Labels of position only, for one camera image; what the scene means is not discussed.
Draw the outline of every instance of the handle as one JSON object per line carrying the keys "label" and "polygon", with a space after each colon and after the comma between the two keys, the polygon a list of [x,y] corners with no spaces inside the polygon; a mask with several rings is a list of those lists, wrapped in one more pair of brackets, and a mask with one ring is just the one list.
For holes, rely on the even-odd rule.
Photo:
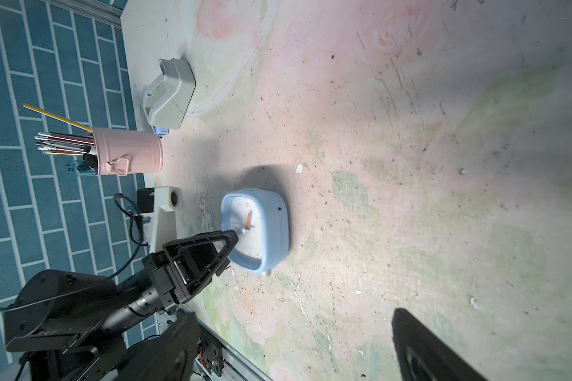
{"label": "handle", "polygon": [[[125,160],[127,163],[125,164],[125,171],[117,170],[114,166],[119,164],[120,161]],[[110,171],[116,173],[119,176],[127,176],[129,174],[129,167],[131,166],[131,159],[127,155],[123,155],[117,159],[111,160],[106,162],[106,164],[110,165]]]}

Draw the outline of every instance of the yellow pencil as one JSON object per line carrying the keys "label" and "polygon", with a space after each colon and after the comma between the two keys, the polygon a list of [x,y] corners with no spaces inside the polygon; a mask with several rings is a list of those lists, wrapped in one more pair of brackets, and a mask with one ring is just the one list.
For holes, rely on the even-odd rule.
{"label": "yellow pencil", "polygon": [[38,107],[30,106],[29,104],[23,104],[23,107],[25,107],[26,109],[32,110],[32,111],[36,111],[36,112],[41,113],[43,115],[46,115],[47,117],[57,119],[61,122],[68,123],[71,126],[75,126],[75,127],[84,129],[85,131],[89,131],[89,132],[92,131],[92,129],[90,127],[83,126],[82,124],[78,124],[78,123],[73,122],[71,120],[67,120],[66,118],[58,117],[57,115],[52,114],[52,113],[47,112],[47,111],[44,111],[43,109],[38,109]]}
{"label": "yellow pencil", "polygon": [[44,155],[52,155],[52,156],[83,156],[83,153],[77,153],[77,152],[65,152],[62,150],[42,150],[40,151],[42,152]]}

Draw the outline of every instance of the clock face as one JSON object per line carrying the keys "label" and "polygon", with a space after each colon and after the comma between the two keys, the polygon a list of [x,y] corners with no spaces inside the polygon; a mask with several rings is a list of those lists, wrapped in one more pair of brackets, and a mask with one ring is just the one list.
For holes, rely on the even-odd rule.
{"label": "clock face", "polygon": [[263,253],[263,224],[256,203],[246,197],[233,197],[231,229],[239,241],[235,250],[252,258],[261,259]]}

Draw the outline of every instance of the pencil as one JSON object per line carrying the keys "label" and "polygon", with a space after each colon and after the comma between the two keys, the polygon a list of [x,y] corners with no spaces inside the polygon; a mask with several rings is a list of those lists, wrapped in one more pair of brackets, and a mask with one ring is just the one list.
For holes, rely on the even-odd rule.
{"label": "pencil", "polygon": [[47,117],[51,117],[51,118],[57,119],[57,120],[59,120],[59,121],[61,121],[61,122],[68,123],[68,124],[71,125],[71,126],[75,126],[75,127],[80,128],[80,129],[84,129],[85,131],[89,131],[89,132],[92,131],[92,129],[91,129],[90,127],[83,126],[82,124],[78,124],[78,123],[73,122],[73,121],[71,121],[71,120],[68,120],[68,119],[66,119],[66,118],[58,117],[57,115],[52,114],[52,113],[50,113],[50,112],[48,112],[48,111],[44,111],[43,109],[38,109],[38,107],[30,106],[29,104],[23,104],[23,107],[25,107],[26,109],[32,110],[32,111],[36,111],[36,112],[41,113],[41,114],[43,114],[43,115],[46,115]]}

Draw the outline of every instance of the pen holder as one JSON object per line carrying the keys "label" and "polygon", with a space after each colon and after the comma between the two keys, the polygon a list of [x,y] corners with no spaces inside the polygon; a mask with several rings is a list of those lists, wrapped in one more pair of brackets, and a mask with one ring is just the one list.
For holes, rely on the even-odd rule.
{"label": "pen holder", "polygon": [[152,132],[93,128],[98,175],[160,172],[161,139]]}

